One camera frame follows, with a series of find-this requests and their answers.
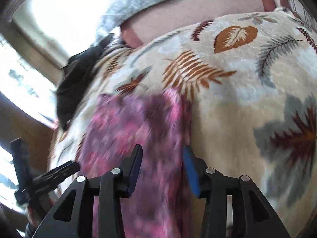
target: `beige blanket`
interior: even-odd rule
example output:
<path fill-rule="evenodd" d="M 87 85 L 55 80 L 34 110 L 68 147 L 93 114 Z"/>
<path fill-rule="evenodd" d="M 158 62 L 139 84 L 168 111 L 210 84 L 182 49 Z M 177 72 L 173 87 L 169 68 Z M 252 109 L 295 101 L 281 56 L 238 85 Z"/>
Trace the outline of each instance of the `beige blanket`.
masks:
<path fill-rule="evenodd" d="M 277 10 L 227 15 L 139 50 L 115 50 L 95 66 L 100 71 L 68 132 L 58 131 L 50 167 L 76 159 L 99 94 L 177 87 L 193 104 L 196 156 L 224 175 L 249 175 L 296 237 L 317 203 L 315 40 L 311 29 Z M 199 236 L 203 208 L 192 199 L 192 237 Z"/>

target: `purple cloth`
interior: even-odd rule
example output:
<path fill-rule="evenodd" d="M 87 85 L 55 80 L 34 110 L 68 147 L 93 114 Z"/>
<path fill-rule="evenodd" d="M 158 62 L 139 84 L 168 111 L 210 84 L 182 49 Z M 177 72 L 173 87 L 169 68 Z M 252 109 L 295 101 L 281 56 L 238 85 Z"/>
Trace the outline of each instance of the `purple cloth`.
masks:
<path fill-rule="evenodd" d="M 182 148 L 189 144 L 190 106 L 174 89 L 163 94 L 101 95 L 79 151 L 81 173 L 101 176 L 143 147 L 131 198 L 121 199 L 126 238 L 187 238 L 189 189 L 182 171 Z M 98 200 L 93 235 L 98 233 Z"/>

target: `silver screw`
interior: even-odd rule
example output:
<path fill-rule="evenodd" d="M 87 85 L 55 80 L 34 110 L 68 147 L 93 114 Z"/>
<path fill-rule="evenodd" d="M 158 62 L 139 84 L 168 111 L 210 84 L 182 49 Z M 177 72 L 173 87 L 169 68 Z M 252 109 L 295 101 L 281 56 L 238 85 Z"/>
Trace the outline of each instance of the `silver screw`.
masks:
<path fill-rule="evenodd" d="M 76 181 L 77 182 L 83 182 L 85 180 L 85 177 L 84 176 L 78 176 L 77 178 L 76 178 Z"/>
<path fill-rule="evenodd" d="M 121 172 L 120 168 L 114 168 L 111 170 L 111 172 L 114 174 L 114 175 L 117 175 Z"/>
<path fill-rule="evenodd" d="M 209 173 L 209 174 L 214 174 L 216 172 L 216 170 L 215 170 L 215 168 L 209 167 L 209 168 L 206 169 L 206 172 Z"/>
<path fill-rule="evenodd" d="M 250 181 L 250 177 L 248 176 L 241 176 L 242 181 Z"/>

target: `pink pillow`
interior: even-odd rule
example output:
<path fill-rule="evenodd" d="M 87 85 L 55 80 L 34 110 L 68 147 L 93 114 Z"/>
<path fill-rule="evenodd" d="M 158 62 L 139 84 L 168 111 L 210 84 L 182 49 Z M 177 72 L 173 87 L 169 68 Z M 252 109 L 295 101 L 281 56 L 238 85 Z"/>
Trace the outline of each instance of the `pink pillow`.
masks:
<path fill-rule="evenodd" d="M 273 11 L 273 0 L 168 0 L 126 20 L 121 38 L 138 48 L 177 28 L 227 14 Z"/>

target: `black tool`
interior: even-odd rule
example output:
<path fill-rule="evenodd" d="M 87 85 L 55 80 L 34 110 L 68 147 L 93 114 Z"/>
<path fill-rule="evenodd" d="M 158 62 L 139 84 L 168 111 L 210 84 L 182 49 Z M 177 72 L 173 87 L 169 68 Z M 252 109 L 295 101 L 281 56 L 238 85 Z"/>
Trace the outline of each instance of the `black tool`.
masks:
<path fill-rule="evenodd" d="M 80 170 L 77 162 L 69 161 L 49 172 L 33 178 L 29 164 L 26 143 L 21 139 L 11 142 L 12 158 L 19 188 L 14 193 L 19 205 L 28 203 L 34 211 L 37 221 L 41 222 L 51 209 L 48 193 L 58 184 Z"/>
<path fill-rule="evenodd" d="M 98 237 L 124 238 L 120 198 L 134 192 L 143 152 L 136 145 L 129 158 L 103 176 L 78 176 L 46 215 L 33 238 L 91 238 L 94 197 L 99 196 Z"/>
<path fill-rule="evenodd" d="M 227 195 L 232 195 L 232 238 L 290 238 L 265 196 L 249 176 L 223 176 L 197 158 L 190 146 L 183 161 L 192 192 L 206 198 L 200 238 L 225 238 Z"/>

